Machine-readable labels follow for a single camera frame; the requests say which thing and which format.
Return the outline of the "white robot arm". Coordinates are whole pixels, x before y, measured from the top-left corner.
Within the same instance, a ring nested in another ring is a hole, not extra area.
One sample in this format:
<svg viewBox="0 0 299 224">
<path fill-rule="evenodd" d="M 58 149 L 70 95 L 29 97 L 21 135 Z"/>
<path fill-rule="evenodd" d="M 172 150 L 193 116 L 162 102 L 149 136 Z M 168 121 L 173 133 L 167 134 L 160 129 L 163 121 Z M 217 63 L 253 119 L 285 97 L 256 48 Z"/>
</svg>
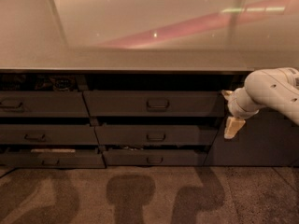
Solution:
<svg viewBox="0 0 299 224">
<path fill-rule="evenodd" d="M 242 88 L 221 91 L 230 116 L 226 120 L 224 138 L 233 139 L 249 119 L 262 108 L 272 108 L 299 124 L 299 71 L 284 67 L 262 69 L 250 73 Z"/>
</svg>

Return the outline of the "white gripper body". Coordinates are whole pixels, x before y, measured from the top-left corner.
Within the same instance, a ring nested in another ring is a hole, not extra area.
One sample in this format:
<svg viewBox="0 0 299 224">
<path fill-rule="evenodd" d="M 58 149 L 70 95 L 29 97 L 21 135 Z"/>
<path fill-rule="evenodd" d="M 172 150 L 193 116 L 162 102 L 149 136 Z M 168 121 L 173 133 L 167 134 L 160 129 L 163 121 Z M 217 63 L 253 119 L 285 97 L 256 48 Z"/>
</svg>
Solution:
<svg viewBox="0 0 299 224">
<path fill-rule="evenodd" d="M 237 119 L 249 119 L 259 112 L 259 106 L 244 88 L 238 88 L 229 95 L 228 109 Z"/>
</svg>

